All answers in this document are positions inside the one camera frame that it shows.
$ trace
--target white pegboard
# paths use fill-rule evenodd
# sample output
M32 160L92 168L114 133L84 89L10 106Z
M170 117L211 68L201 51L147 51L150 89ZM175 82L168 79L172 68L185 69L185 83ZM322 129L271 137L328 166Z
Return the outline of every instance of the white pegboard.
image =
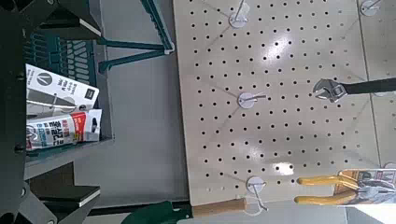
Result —
M396 2L380 1L372 17L361 16L361 28L371 80L396 77ZM373 96L378 148L382 165L396 161L396 95Z
M246 181L267 182L265 202L330 195L300 176L378 166L370 98L330 104L321 78L366 79L353 0L247 0L249 23L231 28L236 0L176 0L178 65L191 205L234 199ZM260 93L252 109L242 92Z

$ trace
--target pliers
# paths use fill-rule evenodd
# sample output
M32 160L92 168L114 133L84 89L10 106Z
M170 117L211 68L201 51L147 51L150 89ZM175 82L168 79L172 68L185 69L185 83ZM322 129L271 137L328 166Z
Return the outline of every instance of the pliers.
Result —
M314 87L314 93L322 93L317 98L337 103L346 95L396 91L396 78L345 84L331 79L321 79Z
M343 175L325 175L299 178L297 183L305 186L336 184L348 188L348 190L330 197L298 196L294 199L296 203L303 204L342 205L367 201L381 203L396 197L396 187L381 180L363 180L358 183L358 181Z
M305 186L341 184L350 189L344 193L330 197L298 196L294 198L296 203L303 204L338 205L348 203L358 196L357 190L360 188L356 180L341 175L299 178L297 179L297 183Z

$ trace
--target tube package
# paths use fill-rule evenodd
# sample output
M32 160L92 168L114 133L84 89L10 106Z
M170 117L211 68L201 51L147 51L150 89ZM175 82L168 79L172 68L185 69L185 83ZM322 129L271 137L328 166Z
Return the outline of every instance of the tube package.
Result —
M102 110L90 110L44 119L28 119L26 149L59 147L81 142L97 142Z

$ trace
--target product box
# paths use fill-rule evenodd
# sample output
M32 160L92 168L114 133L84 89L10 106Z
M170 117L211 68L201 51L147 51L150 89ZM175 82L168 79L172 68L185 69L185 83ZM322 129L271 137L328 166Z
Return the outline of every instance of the product box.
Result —
M95 87L30 64L26 64L26 77L28 118L88 111L93 109L99 95Z

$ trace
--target wrench handle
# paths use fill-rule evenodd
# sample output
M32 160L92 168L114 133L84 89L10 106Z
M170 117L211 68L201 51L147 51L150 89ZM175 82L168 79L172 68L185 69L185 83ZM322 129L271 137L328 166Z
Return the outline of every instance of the wrench handle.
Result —
M346 89L346 93L349 95L396 91L396 77L342 85Z

